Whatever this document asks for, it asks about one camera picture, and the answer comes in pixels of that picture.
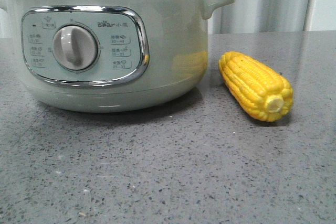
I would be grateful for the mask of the yellow corn cob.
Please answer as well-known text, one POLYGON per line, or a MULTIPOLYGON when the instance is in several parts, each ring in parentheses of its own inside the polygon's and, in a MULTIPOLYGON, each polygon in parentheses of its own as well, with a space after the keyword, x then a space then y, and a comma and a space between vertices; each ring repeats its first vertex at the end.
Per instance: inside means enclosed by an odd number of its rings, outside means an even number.
POLYGON ((252 118, 274 122, 289 113, 293 88, 272 68, 235 51, 224 53, 218 66, 229 91, 252 118))

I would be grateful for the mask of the pale green electric pot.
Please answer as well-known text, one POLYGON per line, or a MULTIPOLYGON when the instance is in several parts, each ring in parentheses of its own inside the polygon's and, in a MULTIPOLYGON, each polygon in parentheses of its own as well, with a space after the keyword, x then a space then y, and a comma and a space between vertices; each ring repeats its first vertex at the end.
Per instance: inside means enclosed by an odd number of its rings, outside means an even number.
POLYGON ((152 33, 125 6, 100 12, 85 5, 33 7, 9 20, 18 78, 37 100, 60 109, 100 113, 159 105, 193 89, 207 68, 207 30, 152 33), (96 40, 97 58, 86 69, 69 70, 54 57, 54 35, 68 25, 96 40))

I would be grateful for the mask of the beige timer knob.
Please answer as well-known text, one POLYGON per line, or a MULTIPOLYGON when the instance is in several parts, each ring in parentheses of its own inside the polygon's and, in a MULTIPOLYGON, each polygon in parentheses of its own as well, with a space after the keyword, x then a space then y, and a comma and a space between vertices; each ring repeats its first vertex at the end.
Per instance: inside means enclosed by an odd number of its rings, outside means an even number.
POLYGON ((59 29, 52 43, 55 59, 69 70, 78 71, 90 67, 98 55, 94 36, 80 26, 68 25, 59 29))

